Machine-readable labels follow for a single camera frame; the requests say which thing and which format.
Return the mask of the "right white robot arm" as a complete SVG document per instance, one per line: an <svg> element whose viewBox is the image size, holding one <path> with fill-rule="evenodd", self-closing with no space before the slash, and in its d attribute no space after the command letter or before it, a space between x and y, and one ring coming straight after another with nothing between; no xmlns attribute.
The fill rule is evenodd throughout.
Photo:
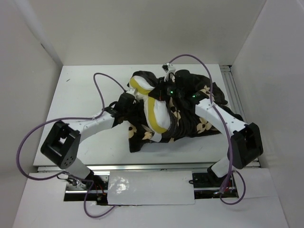
<svg viewBox="0 0 304 228"><path fill-rule="evenodd" d="M155 142L174 131L182 137L201 134L204 130L227 136L227 155L208 169L207 180L212 186L218 186L224 176L244 168L263 153L259 127L230 114L225 109L226 101L217 103L215 89L216 84L209 78L180 70L158 78L147 103L147 118Z"/></svg>

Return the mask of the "black beige patterned pillowcase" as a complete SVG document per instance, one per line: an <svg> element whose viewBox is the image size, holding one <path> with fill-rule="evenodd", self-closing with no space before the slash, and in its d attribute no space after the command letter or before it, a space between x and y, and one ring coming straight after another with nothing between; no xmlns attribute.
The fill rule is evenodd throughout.
<svg viewBox="0 0 304 228"><path fill-rule="evenodd" d="M133 73L132 77L133 76L144 77L151 85L155 86L155 88L158 84L159 78L149 71L137 71ZM199 75L199 79L199 85L197 87L199 91L207 97L212 97L212 100L218 104L220 108L233 117L239 120L243 119L240 115L233 113L227 106L228 102L225 99L224 93L216 83L211 83L210 79L203 75ZM184 137L193 138L220 133L210 122L183 107L180 99L169 98L165 102L167 103L167 109L171 117L171 126L169 130L162 135L161 143L171 143ZM143 110L139 120L135 123L130 123L128 139L130 152L139 152L144 144L152 143L153 141L150 140L151 137L152 130L148 127Z"/></svg>

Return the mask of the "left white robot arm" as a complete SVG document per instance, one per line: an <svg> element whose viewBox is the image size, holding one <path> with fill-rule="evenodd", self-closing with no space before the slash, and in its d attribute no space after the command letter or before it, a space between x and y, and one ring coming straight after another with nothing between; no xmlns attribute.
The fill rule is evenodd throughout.
<svg viewBox="0 0 304 228"><path fill-rule="evenodd" d="M116 127L123 121L135 120L143 112L143 101L124 92L118 101L112 102L102 110L100 116L89 120L68 123L58 120L52 126L41 146L41 153L68 176L77 179L78 186L87 190L103 181L84 165L77 157L82 141L101 132Z"/></svg>

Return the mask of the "white pillow yellow edge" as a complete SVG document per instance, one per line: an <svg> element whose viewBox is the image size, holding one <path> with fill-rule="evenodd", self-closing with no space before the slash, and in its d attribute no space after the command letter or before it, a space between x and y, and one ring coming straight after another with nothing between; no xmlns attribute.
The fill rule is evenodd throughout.
<svg viewBox="0 0 304 228"><path fill-rule="evenodd" d="M165 101L159 101L150 97L149 93L155 88L147 79L142 76L133 76L129 86L134 90L134 95L139 101L143 101L143 110L148 127L152 130L150 140L160 142L162 135L171 126L171 117Z"/></svg>

